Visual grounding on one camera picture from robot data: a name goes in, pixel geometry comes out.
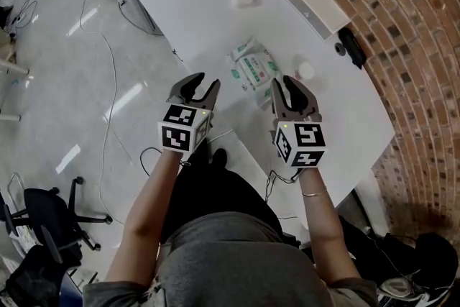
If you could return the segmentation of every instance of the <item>wrist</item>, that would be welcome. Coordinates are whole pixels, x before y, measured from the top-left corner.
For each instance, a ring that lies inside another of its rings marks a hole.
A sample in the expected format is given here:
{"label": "wrist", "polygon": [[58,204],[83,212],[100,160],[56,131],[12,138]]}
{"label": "wrist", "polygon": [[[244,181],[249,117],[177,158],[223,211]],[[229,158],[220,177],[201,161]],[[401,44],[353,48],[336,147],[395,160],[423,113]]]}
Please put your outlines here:
{"label": "wrist", "polygon": [[181,160],[184,154],[182,152],[164,149],[162,155],[170,159]]}
{"label": "wrist", "polygon": [[326,189],[321,174],[317,168],[305,169],[300,174],[300,189],[303,193],[320,193]]}

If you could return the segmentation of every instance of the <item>brick wall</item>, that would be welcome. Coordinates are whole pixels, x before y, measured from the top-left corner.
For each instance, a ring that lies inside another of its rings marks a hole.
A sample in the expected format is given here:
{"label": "brick wall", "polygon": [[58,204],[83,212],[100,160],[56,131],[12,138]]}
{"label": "brick wall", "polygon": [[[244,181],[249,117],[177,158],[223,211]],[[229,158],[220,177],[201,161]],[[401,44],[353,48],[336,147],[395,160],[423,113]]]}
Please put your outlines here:
{"label": "brick wall", "polygon": [[396,131],[374,167],[392,230],[436,229],[460,250],[460,1],[336,2]]}

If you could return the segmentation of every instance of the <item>sneaker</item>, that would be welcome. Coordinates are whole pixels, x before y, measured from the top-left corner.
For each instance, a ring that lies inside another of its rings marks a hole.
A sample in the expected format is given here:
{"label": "sneaker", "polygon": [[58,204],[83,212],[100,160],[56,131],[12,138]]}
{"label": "sneaker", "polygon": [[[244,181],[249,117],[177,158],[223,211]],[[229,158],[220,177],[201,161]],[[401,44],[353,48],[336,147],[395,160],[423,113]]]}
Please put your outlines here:
{"label": "sneaker", "polygon": [[225,169],[227,165],[227,151],[224,149],[217,149],[213,155],[212,165]]}

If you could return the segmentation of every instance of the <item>bracelet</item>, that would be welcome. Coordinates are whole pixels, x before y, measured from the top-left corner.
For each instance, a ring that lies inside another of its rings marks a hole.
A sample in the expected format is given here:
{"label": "bracelet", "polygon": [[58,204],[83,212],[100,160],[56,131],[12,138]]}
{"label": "bracelet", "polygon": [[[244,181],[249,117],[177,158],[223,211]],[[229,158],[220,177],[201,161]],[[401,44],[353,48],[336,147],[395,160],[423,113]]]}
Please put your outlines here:
{"label": "bracelet", "polygon": [[303,195],[303,197],[316,197],[316,196],[323,195],[327,191],[328,191],[328,189],[324,188],[324,191],[321,191],[321,192],[317,192],[317,193],[304,193],[304,192],[302,192],[302,195]]}

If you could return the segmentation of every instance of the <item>black device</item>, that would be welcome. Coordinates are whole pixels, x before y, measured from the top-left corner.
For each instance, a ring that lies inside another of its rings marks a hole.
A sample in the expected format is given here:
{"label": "black device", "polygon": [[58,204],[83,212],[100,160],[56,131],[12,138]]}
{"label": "black device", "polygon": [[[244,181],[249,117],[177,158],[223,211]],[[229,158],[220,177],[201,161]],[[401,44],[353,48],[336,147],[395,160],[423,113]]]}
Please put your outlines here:
{"label": "black device", "polygon": [[361,69],[362,66],[366,63],[367,57],[359,45],[358,40],[353,35],[353,32],[351,32],[350,29],[344,27],[339,31],[339,39],[342,45],[345,47],[345,50],[350,55],[353,64]]}

